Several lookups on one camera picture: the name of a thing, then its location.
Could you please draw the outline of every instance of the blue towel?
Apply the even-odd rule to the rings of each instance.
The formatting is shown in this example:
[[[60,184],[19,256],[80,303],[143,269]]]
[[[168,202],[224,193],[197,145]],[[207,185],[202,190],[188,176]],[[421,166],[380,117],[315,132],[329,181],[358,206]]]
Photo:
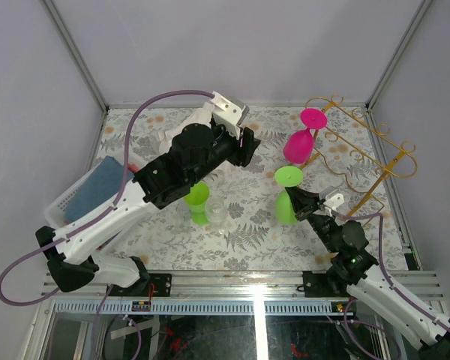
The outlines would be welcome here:
[[[123,165],[114,157],[105,157],[68,203],[65,220],[73,223],[107,201],[120,190],[122,176]],[[134,174],[128,170],[127,180],[133,177]]]

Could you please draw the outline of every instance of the black mount bracket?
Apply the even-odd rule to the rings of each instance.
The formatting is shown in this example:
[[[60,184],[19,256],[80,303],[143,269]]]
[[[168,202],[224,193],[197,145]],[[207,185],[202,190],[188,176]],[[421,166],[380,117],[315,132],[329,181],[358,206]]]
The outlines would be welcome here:
[[[169,298],[172,292],[172,274],[148,274],[148,281],[144,286],[136,286],[137,284],[143,284],[143,282],[139,280],[127,289],[114,285],[110,296],[143,297],[148,299],[149,291],[153,284],[153,298]]]
[[[303,285],[297,291],[305,298],[348,298],[347,284],[333,281],[325,272],[303,271]]]

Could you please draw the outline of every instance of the floral tablecloth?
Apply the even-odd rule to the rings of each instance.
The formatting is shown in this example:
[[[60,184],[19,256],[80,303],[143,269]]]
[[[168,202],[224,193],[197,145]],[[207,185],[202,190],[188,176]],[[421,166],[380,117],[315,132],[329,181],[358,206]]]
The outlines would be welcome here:
[[[308,223],[282,225],[275,219],[275,200],[283,190],[274,180],[274,171],[287,165],[282,149],[289,136],[304,128],[299,114],[302,108],[251,108],[244,121],[262,140],[249,166],[213,172],[205,182],[211,194],[223,197],[229,217],[222,231],[191,223],[183,200],[136,225],[129,236],[114,244],[109,253],[117,257],[138,256],[147,269],[170,270],[319,270],[330,266],[330,257]],[[152,131],[177,126],[192,109],[147,109],[137,120],[131,139],[133,151],[146,161],[156,157],[149,135]],[[100,141],[96,161],[119,150],[134,109],[110,111]],[[368,132],[337,109],[330,109],[328,125],[373,154]],[[352,186],[366,191],[377,175],[370,162],[350,156],[344,142],[331,142],[324,133],[316,147],[326,155],[331,168],[346,173]],[[320,192],[328,186],[340,188],[346,203],[338,210],[347,213],[362,195],[352,192],[343,175],[335,175],[319,157],[304,168],[301,186]],[[401,241],[382,185],[374,195],[385,203],[384,254],[388,269],[406,269]],[[357,215],[374,212],[380,204],[371,200]],[[368,250],[377,256],[378,219],[365,232]]]

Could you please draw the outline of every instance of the white robotic arm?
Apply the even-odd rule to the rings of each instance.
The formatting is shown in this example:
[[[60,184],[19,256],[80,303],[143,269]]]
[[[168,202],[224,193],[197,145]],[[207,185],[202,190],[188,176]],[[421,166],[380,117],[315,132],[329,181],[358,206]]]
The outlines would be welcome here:
[[[126,183],[119,200],[114,196],[60,229],[44,226],[36,232],[41,247],[65,239],[44,251],[61,291],[105,283],[114,284],[124,295],[143,293],[150,277],[140,259],[119,259],[96,249],[127,225],[188,194],[224,161],[241,167],[250,163],[260,141],[254,139],[252,130],[240,127],[248,108],[218,93],[210,101],[203,111],[160,135],[163,153]]]
[[[435,320],[423,316],[386,283],[378,265],[372,265],[365,274],[366,278],[360,279],[356,285],[347,286],[346,291],[392,324],[417,350],[423,343],[428,346],[436,344],[437,338],[446,334],[446,330],[437,324],[437,320],[450,326],[448,316],[427,306],[419,297],[393,279],[394,287],[423,311],[432,314]]]
[[[330,215],[337,214],[335,208],[341,204],[338,200],[343,202],[343,195],[336,190],[310,193],[298,187],[286,191],[297,219],[308,221],[327,250],[337,253],[326,274],[334,293],[345,290],[372,308],[418,350],[420,359],[450,360],[450,318],[425,304],[380,266],[365,250],[368,240],[359,222],[349,220],[340,226],[335,222]]]

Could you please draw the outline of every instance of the green cup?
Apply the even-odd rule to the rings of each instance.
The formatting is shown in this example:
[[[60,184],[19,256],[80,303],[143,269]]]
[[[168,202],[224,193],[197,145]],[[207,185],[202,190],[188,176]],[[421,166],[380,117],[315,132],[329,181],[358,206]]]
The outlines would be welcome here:
[[[303,172],[294,166],[284,166],[275,173],[275,181],[285,187],[292,188],[300,185],[303,180]],[[275,215],[282,224],[294,224],[297,222],[293,211],[292,201],[286,190],[283,190],[275,202]]]
[[[203,181],[190,189],[190,193],[184,197],[195,224],[206,225],[209,223],[205,215],[205,203],[210,196],[210,189]]]
[[[283,190],[278,195],[277,202],[275,203],[275,214],[277,220],[282,224],[289,225],[298,221],[293,211],[292,201],[286,190]]]

